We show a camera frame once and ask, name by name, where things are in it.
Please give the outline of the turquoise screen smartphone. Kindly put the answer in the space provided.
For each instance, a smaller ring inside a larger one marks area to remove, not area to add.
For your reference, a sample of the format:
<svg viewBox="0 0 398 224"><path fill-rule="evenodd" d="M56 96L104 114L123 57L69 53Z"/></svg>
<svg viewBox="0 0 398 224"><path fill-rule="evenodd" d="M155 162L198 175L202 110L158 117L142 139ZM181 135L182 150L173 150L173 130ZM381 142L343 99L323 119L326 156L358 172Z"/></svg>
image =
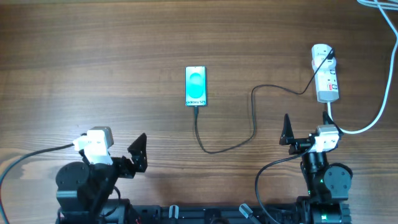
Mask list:
<svg viewBox="0 0 398 224"><path fill-rule="evenodd" d="M205 66L188 66L185 68L185 105L207 105Z"/></svg>

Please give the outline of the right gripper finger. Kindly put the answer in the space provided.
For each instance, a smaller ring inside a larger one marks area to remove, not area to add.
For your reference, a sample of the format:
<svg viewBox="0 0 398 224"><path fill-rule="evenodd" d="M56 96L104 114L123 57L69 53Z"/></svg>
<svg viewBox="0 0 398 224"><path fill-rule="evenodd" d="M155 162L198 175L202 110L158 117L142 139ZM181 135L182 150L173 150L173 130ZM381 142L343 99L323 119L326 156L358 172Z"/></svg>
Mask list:
<svg viewBox="0 0 398 224"><path fill-rule="evenodd" d="M280 145L290 145L295 141L294 133L292 131L292 126L290 122L289 115L286 113L284 116L284 125L282 128L282 133L280 135L279 144Z"/></svg>
<svg viewBox="0 0 398 224"><path fill-rule="evenodd" d="M343 136L343 131L335 124L335 122L331 119L327 111L324 111L323 114L323 124L333 125L338 130L338 135Z"/></svg>

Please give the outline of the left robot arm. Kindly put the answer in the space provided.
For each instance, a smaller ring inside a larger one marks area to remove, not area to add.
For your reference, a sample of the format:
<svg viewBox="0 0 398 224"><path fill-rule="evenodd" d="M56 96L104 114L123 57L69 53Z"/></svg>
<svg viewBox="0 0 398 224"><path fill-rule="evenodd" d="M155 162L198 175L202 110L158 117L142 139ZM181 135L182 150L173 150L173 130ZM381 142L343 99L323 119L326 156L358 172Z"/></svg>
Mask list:
<svg viewBox="0 0 398 224"><path fill-rule="evenodd" d="M115 186L147 169L147 136L142 133L128 148L131 158L113 157L112 164L91 164L83 150L81 162L63 166L56 176L60 204L57 223L142 223L128 199Z"/></svg>

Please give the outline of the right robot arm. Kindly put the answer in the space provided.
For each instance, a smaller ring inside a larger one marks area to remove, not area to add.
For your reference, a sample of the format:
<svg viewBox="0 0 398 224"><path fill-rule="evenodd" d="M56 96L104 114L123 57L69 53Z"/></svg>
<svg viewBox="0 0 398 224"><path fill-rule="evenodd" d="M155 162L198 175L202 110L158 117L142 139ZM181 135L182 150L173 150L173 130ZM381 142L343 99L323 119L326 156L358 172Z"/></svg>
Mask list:
<svg viewBox="0 0 398 224"><path fill-rule="evenodd" d="M289 146L291 156L299 156L300 169L305 179L308 195L298 197L295 203L295 223L351 223L348 200L353 171L342 163L330 164L327 153L338 147L342 130L323 113L323 124L306 138L294 136L288 114L280 145Z"/></svg>

